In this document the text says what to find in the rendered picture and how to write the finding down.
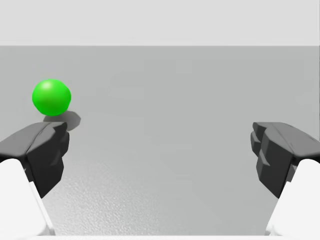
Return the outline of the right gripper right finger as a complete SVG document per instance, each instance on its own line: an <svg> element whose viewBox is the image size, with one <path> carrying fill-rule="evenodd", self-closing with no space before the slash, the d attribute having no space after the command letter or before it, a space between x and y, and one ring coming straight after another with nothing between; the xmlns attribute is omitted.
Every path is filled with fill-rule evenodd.
<svg viewBox="0 0 320 240"><path fill-rule="evenodd" d="M267 236L320 236L320 141L283 122L254 122L259 181L278 199Z"/></svg>

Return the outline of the green ball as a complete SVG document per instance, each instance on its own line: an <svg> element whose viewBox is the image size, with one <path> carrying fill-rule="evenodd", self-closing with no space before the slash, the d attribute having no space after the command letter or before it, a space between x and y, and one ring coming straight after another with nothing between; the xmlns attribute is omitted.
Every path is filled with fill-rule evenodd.
<svg viewBox="0 0 320 240"><path fill-rule="evenodd" d="M65 113L71 103L70 89L58 79L40 81L31 95L35 108L43 115L55 117Z"/></svg>

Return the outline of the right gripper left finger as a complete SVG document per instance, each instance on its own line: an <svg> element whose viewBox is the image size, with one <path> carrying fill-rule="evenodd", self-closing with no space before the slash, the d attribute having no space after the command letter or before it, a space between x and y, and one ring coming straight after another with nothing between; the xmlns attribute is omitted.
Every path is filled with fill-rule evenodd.
<svg viewBox="0 0 320 240"><path fill-rule="evenodd" d="M54 236L43 204L61 180L65 122L33 123L0 141L0 236Z"/></svg>

